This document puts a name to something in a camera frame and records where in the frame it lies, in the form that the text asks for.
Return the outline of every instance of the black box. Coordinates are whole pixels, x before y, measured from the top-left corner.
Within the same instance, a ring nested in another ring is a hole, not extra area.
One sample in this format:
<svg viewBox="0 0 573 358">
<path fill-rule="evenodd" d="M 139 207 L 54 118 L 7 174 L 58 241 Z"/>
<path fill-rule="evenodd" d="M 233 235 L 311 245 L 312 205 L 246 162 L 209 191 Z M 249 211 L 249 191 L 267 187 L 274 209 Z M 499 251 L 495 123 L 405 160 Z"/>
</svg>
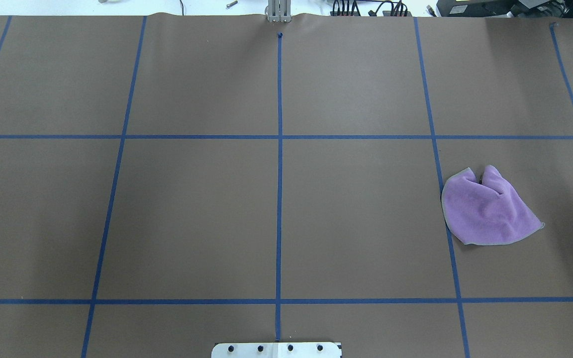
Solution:
<svg viewBox="0 0 573 358">
<path fill-rule="evenodd" d="M 438 0 L 437 9 L 443 17 L 487 17 L 507 14 L 516 0 Z"/>
</svg>

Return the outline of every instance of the horizontal blue line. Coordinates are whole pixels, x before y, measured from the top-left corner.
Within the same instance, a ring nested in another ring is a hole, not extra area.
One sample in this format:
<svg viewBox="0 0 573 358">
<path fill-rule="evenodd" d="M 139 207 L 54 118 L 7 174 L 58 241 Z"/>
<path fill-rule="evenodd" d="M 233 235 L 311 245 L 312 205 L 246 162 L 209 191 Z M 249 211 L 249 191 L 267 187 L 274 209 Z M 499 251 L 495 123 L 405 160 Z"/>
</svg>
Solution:
<svg viewBox="0 0 573 358">
<path fill-rule="evenodd" d="M 90 304 L 89 299 L 0 299 L 0 304 Z"/>
<path fill-rule="evenodd" d="M 91 299 L 0 299 L 0 304 L 91 304 Z M 426 303 L 554 303 L 573 297 L 454 297 L 437 298 L 283 298 L 281 304 L 426 304 Z M 97 299 L 95 304 L 275 304 L 273 298 L 241 299 Z"/>
<path fill-rule="evenodd" d="M 275 304 L 273 298 L 249 299 L 97 299 L 96 304 Z"/>
<path fill-rule="evenodd" d="M 127 134 L 129 140 L 277 140 L 278 135 L 227 135 L 227 134 Z M 118 140 L 120 134 L 0 134 L 0 139 L 30 140 Z M 430 135 L 284 135 L 285 140 L 430 140 Z M 573 140 L 573 136 L 473 136 L 436 135 L 438 140 Z"/>
</svg>

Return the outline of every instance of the white bracket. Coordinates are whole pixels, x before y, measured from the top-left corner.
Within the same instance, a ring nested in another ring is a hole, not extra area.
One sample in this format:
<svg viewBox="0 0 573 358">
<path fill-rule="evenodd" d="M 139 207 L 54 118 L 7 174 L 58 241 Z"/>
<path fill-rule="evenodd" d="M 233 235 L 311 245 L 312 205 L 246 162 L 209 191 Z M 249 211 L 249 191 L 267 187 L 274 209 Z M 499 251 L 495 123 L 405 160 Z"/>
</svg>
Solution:
<svg viewBox="0 0 573 358">
<path fill-rule="evenodd" d="M 332 342 L 218 344 L 213 347 L 211 358 L 342 358 L 342 344 Z"/>
<path fill-rule="evenodd" d="M 269 0 L 264 12 L 269 22 L 291 22 L 291 0 Z"/>
</svg>

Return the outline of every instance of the microfiber cloth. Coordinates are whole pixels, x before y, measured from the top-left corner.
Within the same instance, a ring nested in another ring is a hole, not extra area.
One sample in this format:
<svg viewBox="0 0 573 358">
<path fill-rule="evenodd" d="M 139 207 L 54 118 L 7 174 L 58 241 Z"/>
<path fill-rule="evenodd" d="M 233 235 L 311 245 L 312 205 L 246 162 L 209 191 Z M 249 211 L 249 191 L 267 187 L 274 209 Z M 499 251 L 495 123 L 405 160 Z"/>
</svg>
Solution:
<svg viewBox="0 0 573 358">
<path fill-rule="evenodd" d="M 466 245 L 507 245 L 545 226 L 493 166 L 480 183 L 470 168 L 450 177 L 441 206 L 450 231 Z"/>
</svg>

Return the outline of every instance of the white metal plate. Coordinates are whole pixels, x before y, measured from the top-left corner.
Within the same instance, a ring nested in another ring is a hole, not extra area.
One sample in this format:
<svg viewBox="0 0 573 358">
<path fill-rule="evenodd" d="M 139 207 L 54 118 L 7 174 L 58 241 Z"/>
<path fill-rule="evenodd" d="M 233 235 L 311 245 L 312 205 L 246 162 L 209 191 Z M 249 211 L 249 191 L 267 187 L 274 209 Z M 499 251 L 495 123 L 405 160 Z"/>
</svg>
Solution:
<svg viewBox="0 0 573 358">
<path fill-rule="evenodd" d="M 333 342 L 218 344 L 211 358 L 341 358 L 341 346 Z"/>
</svg>

